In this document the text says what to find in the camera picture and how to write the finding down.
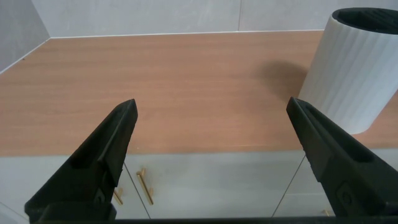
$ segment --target wooden countertop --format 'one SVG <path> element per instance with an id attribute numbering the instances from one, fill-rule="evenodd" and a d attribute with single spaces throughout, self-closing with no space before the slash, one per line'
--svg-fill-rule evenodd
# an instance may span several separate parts
<path id="1" fill-rule="evenodd" d="M 130 153 L 301 149 L 285 112 L 322 32 L 52 39 L 0 75 L 0 156 L 71 154 L 135 98 Z M 356 138 L 398 147 L 398 96 Z"/>

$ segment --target drawer handle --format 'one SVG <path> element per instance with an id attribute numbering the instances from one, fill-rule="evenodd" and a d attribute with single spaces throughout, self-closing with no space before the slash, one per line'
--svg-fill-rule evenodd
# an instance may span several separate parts
<path id="1" fill-rule="evenodd" d="M 325 209 L 323 212 L 326 214 L 327 217 L 330 217 L 330 214 L 329 214 L 328 210 Z"/>
<path id="2" fill-rule="evenodd" d="M 144 181 L 144 176 L 145 176 L 145 168 L 142 168 L 141 171 L 137 172 L 137 177 L 138 177 L 139 183 L 141 184 L 142 190 L 144 191 L 144 194 L 148 199 L 149 205 L 153 205 L 154 201 L 152 199 L 152 196 L 154 194 L 154 189 L 150 188 L 148 190 L 147 185 L 145 184 L 145 181 Z"/>
<path id="3" fill-rule="evenodd" d="M 123 205 L 122 194 L 123 194 L 123 188 L 121 187 L 119 188 L 118 191 L 116 190 L 113 191 L 113 197 L 119 205 Z"/>

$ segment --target white wall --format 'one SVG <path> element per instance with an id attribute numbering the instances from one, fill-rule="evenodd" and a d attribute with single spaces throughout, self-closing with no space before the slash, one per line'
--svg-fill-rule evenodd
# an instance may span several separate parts
<path id="1" fill-rule="evenodd" d="M 48 38 L 30 0 L 0 0 L 0 73 Z"/>
<path id="2" fill-rule="evenodd" d="M 398 0 L 33 0 L 51 37 L 323 29 L 344 7 Z"/>

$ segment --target cabinet door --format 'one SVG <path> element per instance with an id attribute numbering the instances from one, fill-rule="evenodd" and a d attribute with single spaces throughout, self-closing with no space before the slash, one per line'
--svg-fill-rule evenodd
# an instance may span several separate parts
<path id="1" fill-rule="evenodd" d="M 125 163 L 151 218 L 270 217 L 303 155 L 303 151 L 127 155 Z M 142 168 L 147 189 L 154 189 L 153 205 L 135 175 Z"/>
<path id="2" fill-rule="evenodd" d="M 275 217 L 335 216 L 326 194 L 285 194 Z"/>
<path id="3" fill-rule="evenodd" d="M 0 157 L 0 202 L 19 215 L 25 203 L 68 159 L 68 156 Z"/>
<path id="4" fill-rule="evenodd" d="M 0 223 L 5 224 L 28 224 L 24 217 L 20 216 L 10 208 L 0 203 Z"/>
<path id="5" fill-rule="evenodd" d="M 138 195 L 137 189 L 132 183 L 126 166 L 123 166 L 123 171 L 120 175 L 118 187 L 115 188 L 115 192 L 120 198 L 120 200 L 117 200 L 115 194 L 112 198 L 112 204 L 117 211 L 116 219 L 149 218 L 141 198 Z"/>
<path id="6" fill-rule="evenodd" d="M 373 149 L 377 156 L 398 169 L 398 149 Z M 304 158 L 287 189 L 276 217 L 334 215 L 321 183 L 318 183 L 307 158 Z"/>
<path id="7" fill-rule="evenodd" d="M 68 156 L 0 157 L 0 202 L 28 220 L 25 203 L 67 159 Z M 148 218 L 125 167 L 116 191 L 120 189 L 123 205 L 112 201 L 116 218 Z"/>

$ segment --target white cylindrical vase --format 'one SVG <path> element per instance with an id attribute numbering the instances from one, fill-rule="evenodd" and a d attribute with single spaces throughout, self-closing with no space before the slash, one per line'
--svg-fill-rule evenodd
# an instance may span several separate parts
<path id="1" fill-rule="evenodd" d="M 367 130 L 398 89 L 398 12 L 335 11 L 299 99 L 350 134 Z"/>

